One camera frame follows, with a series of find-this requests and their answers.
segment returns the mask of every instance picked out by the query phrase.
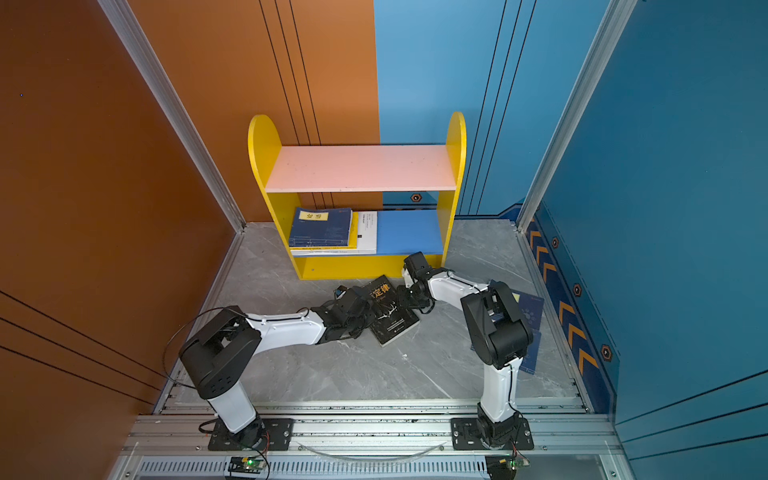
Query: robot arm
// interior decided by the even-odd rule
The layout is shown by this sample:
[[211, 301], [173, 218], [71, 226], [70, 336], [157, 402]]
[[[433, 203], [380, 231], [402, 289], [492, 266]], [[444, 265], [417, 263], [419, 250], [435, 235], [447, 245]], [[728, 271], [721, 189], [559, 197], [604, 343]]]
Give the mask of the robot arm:
[[399, 302], [406, 308], [430, 308], [442, 300], [464, 312], [472, 346], [485, 364], [478, 427], [489, 446], [505, 445], [521, 429], [517, 410], [518, 372], [533, 332], [511, 290], [503, 282], [475, 283], [445, 268], [432, 268], [424, 256], [407, 257], [406, 285]]
[[[489, 445], [504, 445], [522, 420], [515, 409], [515, 387], [533, 340], [511, 291], [504, 283], [473, 283], [447, 269], [433, 269], [421, 253], [406, 258], [403, 276], [406, 285], [398, 288], [402, 308], [422, 310], [442, 300], [464, 312], [472, 345], [485, 363], [478, 427]], [[340, 287], [334, 300], [301, 313], [256, 315], [231, 306], [192, 336], [179, 356], [200, 397], [239, 443], [250, 446], [263, 428], [239, 380], [251, 357], [281, 346], [357, 338], [380, 314], [357, 286]]]

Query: pink shelf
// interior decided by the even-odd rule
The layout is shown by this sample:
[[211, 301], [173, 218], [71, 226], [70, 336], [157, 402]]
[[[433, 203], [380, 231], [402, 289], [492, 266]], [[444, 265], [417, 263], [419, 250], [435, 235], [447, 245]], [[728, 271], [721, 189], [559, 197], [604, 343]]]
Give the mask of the pink shelf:
[[445, 145], [282, 147], [266, 183], [280, 192], [455, 190]]

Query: ventilation grille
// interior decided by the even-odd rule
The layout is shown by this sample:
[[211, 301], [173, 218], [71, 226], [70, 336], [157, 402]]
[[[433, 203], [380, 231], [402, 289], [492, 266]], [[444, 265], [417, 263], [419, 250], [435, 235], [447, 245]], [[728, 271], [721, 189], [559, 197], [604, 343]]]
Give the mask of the ventilation grille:
[[[156, 477], [227, 476], [228, 456], [145, 456], [138, 479]], [[412, 462], [344, 462], [305, 455], [276, 455], [270, 459], [270, 480], [303, 478], [487, 478], [482, 455], [430, 455]], [[266, 478], [266, 470], [251, 478]]]
[[229, 457], [201, 460], [200, 457], [144, 457], [139, 473], [144, 475], [192, 473], [211, 475], [227, 473]]
[[334, 462], [333, 460], [276, 460], [270, 463], [277, 478], [294, 478], [303, 475], [328, 475], [332, 477], [385, 475], [393, 476], [452, 476], [468, 473], [485, 473], [485, 460], [461, 457], [460, 459], [423, 459], [408, 463], [390, 462]]

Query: blue wall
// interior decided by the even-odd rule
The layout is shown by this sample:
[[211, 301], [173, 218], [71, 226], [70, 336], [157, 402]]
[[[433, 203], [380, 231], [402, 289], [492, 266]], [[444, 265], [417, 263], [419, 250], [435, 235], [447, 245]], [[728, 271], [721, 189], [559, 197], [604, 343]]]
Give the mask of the blue wall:
[[545, 194], [621, 358], [638, 478], [719, 478], [765, 445], [745, 438], [768, 432], [768, 375], [740, 380], [768, 368], [767, 19], [638, 2]]
[[375, 0], [381, 142], [441, 144], [462, 111], [459, 213], [501, 213], [528, 193], [607, 4]]

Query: yellow side panel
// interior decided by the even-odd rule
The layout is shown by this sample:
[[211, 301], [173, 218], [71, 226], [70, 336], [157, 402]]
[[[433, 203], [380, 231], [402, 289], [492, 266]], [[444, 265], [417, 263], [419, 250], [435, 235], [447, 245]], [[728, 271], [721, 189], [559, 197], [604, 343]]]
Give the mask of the yellow side panel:
[[445, 148], [448, 149], [453, 174], [456, 176], [456, 191], [442, 191], [437, 198], [437, 219], [440, 224], [443, 248], [441, 266], [445, 265], [445, 258], [448, 255], [448, 244], [451, 240], [451, 230], [453, 230], [453, 217], [456, 215], [458, 196], [462, 191], [464, 165], [467, 159], [467, 124], [460, 111], [451, 116]]
[[256, 115], [251, 119], [248, 127], [248, 154], [253, 175], [262, 191], [275, 168], [282, 146], [275, 124], [269, 117]]
[[248, 156], [253, 176], [259, 184], [259, 190], [264, 197], [266, 207], [270, 209], [270, 215], [275, 222], [277, 232], [285, 245], [286, 253], [296, 269], [296, 274], [301, 277], [299, 268], [293, 257], [288, 252], [288, 238], [290, 228], [293, 225], [293, 213], [296, 207], [301, 206], [298, 194], [268, 194], [264, 186], [270, 179], [272, 169], [275, 168], [277, 156], [280, 154], [280, 136], [277, 134], [275, 124], [266, 115], [256, 115], [251, 119], [248, 127]]
[[[380, 257], [294, 257], [301, 280], [346, 280], [350, 278], [402, 277], [407, 255]], [[442, 255], [425, 255], [430, 265], [442, 264]]]
[[270, 208], [272, 219], [275, 222], [280, 238], [288, 251], [288, 239], [290, 238], [290, 229], [293, 226], [293, 215], [296, 208], [301, 207], [299, 194], [267, 194], [266, 205]]

